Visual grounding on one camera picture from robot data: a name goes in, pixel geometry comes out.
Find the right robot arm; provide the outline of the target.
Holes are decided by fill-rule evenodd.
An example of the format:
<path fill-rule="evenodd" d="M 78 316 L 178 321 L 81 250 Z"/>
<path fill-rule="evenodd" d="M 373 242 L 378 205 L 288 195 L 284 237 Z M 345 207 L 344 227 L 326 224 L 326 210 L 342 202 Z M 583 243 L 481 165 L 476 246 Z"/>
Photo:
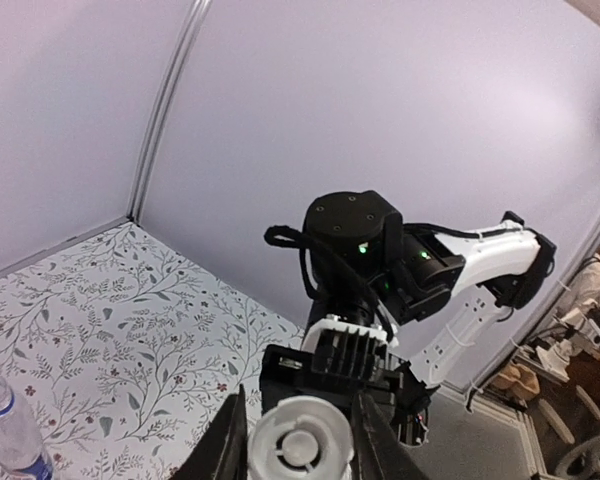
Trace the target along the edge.
<path fill-rule="evenodd" d="M 373 190 L 321 196 L 300 229 L 264 238 L 298 252 L 312 306 L 298 349 L 265 350 L 263 410 L 303 395 L 349 414 L 366 391 L 409 446 L 424 444 L 432 395 L 464 351 L 533 299 L 556 253 L 513 212 L 474 231 L 407 223 Z"/>

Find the right aluminium corner post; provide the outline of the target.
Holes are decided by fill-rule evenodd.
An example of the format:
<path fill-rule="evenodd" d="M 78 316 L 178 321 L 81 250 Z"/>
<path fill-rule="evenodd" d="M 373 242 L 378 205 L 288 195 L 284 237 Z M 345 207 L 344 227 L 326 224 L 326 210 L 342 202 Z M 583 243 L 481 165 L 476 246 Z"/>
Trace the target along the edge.
<path fill-rule="evenodd" d="M 151 176 L 180 79 L 212 5 L 212 0 L 190 2 L 155 95 L 140 145 L 136 173 L 126 213 L 127 220 L 135 224 L 141 222 L 141 216 L 148 198 Z"/>

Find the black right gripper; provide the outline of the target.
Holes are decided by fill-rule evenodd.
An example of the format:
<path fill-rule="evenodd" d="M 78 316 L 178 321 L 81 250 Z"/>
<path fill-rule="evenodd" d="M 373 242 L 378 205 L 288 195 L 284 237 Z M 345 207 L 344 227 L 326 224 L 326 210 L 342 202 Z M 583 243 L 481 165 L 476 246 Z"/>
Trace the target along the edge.
<path fill-rule="evenodd" d="M 430 389 L 416 379 L 411 364 L 388 354 L 369 380 L 317 371 L 315 355 L 287 347 L 265 349 L 259 376 L 261 412 L 294 396 L 313 396 L 330 402 L 347 418 L 355 394 L 364 390 L 381 409 L 399 442 L 423 445 L 429 433 Z"/>

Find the clear plastic bottle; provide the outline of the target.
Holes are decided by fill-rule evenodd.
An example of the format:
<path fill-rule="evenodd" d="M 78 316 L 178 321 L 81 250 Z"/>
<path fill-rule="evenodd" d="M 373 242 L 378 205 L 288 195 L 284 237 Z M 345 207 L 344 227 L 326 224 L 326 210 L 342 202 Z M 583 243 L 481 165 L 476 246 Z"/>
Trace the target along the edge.
<path fill-rule="evenodd" d="M 248 459 L 250 479 L 292 480 L 292 479 L 352 479 L 351 468 L 344 463 L 333 462 L 319 455 L 316 460 L 304 466 L 292 466 L 284 456 L 273 455 Z"/>

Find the blue label plastic bottle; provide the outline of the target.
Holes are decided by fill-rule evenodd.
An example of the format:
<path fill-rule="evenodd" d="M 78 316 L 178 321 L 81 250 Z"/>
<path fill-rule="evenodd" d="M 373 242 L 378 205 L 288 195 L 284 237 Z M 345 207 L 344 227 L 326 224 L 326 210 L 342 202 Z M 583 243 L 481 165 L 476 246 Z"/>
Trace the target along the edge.
<path fill-rule="evenodd" d="M 0 377 L 0 466 L 11 479 L 56 479 L 27 400 Z"/>

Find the white bottle cap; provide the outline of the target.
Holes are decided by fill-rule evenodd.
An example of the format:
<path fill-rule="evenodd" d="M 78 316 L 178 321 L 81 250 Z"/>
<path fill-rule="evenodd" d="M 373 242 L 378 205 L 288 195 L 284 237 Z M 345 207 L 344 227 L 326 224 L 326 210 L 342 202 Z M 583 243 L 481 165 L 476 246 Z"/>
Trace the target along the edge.
<path fill-rule="evenodd" d="M 282 400 L 255 424 L 247 442 L 247 461 L 282 455 L 304 466 L 324 455 L 350 467 L 354 440 L 349 421 L 331 403 L 312 396 Z"/>

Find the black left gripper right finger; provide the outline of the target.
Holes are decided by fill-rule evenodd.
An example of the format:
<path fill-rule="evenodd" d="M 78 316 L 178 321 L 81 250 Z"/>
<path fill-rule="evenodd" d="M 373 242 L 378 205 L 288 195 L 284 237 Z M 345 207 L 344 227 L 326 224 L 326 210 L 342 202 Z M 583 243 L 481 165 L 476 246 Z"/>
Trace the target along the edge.
<path fill-rule="evenodd" d="M 402 447 L 370 394 L 358 392 L 351 411 L 355 453 L 352 479 L 427 480 Z"/>

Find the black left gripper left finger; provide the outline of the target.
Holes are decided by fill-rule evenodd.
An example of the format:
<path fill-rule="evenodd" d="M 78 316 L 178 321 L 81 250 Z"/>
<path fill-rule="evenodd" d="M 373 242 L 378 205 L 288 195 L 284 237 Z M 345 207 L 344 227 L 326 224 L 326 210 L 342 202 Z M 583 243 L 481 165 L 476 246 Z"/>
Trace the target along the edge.
<path fill-rule="evenodd" d="M 244 480 L 248 478 L 248 422 L 242 385 L 229 395 L 209 423 L 177 480 Z"/>

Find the floral patterned table mat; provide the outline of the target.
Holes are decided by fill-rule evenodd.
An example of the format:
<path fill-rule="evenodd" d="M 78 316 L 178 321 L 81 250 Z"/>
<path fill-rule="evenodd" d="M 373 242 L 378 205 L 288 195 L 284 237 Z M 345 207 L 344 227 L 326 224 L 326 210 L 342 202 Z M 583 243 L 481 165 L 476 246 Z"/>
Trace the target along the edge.
<path fill-rule="evenodd" d="M 133 224 L 0 279 L 0 375 L 65 479 L 166 479 L 225 398 L 261 414 L 266 346 L 298 326 Z"/>

